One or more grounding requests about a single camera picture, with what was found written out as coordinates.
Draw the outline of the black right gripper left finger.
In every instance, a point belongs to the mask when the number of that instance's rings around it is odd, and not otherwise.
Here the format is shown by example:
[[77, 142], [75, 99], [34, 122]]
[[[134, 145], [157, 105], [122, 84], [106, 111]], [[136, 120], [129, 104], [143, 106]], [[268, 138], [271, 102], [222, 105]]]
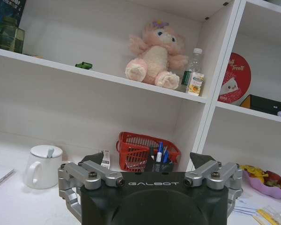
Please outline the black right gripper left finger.
[[109, 187], [121, 188], [125, 185], [122, 173], [101, 166], [103, 157], [104, 153], [101, 151], [85, 156], [77, 164], [61, 164], [58, 168], [59, 196], [66, 201], [67, 209], [76, 218], [81, 218], [82, 213], [77, 198], [82, 186], [88, 190], [96, 190], [101, 187], [102, 181]]

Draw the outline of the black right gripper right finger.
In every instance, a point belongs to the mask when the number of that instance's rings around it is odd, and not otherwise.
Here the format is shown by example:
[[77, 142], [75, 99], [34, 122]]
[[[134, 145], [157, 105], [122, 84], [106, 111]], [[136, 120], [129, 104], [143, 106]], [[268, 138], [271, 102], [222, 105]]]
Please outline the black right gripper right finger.
[[213, 190], [228, 189], [227, 212], [232, 212], [236, 199], [241, 196], [243, 170], [237, 163], [222, 165], [209, 155], [190, 153], [190, 159], [195, 167], [194, 171], [185, 173], [184, 184], [187, 187], [199, 187], [203, 181]]

